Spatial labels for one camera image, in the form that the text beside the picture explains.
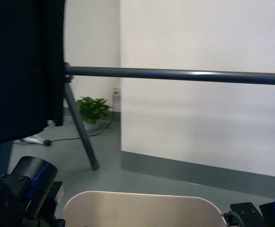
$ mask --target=gray floor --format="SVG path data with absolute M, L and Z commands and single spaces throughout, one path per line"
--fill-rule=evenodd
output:
M 114 122 L 102 134 L 90 137 L 100 164 L 100 169 L 97 171 L 91 170 L 80 140 L 57 141 L 50 147 L 15 144 L 9 171 L 14 168 L 22 156 L 39 157 L 55 165 L 59 170 L 55 180 L 63 181 L 65 191 L 63 200 L 56 211 L 57 217 L 71 197 L 80 192 L 92 190 L 196 196 L 211 201 L 221 212 L 229 211 L 232 203 L 249 201 L 259 209 L 258 205 L 275 200 L 275 198 L 255 196 L 122 170 L 120 164 L 120 133 L 120 123 Z M 39 135 L 48 140 L 78 137 L 75 125 L 70 117 L 65 118 L 65 124 L 62 127 L 49 125 Z

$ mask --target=metal pole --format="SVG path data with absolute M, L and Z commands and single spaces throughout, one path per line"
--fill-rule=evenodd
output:
M 83 119 L 81 117 L 81 114 L 77 108 L 75 99 L 74 99 L 74 95 L 72 93 L 71 87 L 69 83 L 65 83 L 65 98 L 67 100 L 70 112 L 73 116 L 76 128 L 80 134 L 81 137 L 81 141 L 83 143 L 83 146 L 85 148 L 85 151 L 87 153 L 87 156 L 90 160 L 91 163 L 91 168 L 93 170 L 98 170 L 99 168 L 99 164 L 98 161 L 96 160 L 92 145 L 90 143 L 90 140 L 88 138 L 88 134 L 84 128 L 83 125 Z
M 66 66 L 69 75 L 275 85 L 275 73 Z

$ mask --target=gray baseboard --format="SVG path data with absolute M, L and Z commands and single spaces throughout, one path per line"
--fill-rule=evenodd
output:
M 275 177 L 121 152 L 124 170 L 275 198 Z

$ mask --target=potted plant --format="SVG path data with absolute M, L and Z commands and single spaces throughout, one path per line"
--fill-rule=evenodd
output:
M 101 119 L 109 119 L 111 115 L 108 113 L 111 108 L 106 104 L 106 99 L 104 98 L 90 98 L 81 97 L 79 99 L 78 106 L 82 119 L 85 122 L 85 128 L 87 130 L 98 129 L 99 121 Z

